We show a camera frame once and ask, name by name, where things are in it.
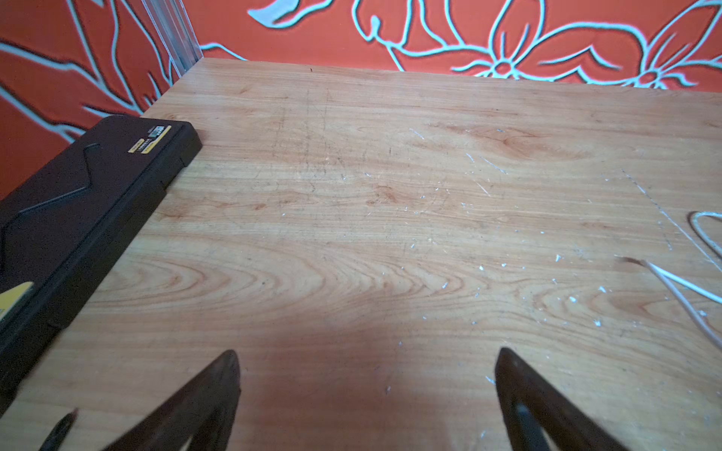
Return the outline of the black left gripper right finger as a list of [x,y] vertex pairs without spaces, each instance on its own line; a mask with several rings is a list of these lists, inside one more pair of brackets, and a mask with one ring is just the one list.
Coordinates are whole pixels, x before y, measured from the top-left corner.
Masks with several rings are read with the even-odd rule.
[[512,449],[626,449],[512,349],[499,351],[494,375]]

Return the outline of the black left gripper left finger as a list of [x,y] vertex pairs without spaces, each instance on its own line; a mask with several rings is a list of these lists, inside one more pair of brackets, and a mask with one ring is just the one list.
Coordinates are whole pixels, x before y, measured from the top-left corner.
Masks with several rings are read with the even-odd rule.
[[225,450],[241,390],[236,351],[227,350],[108,450]]

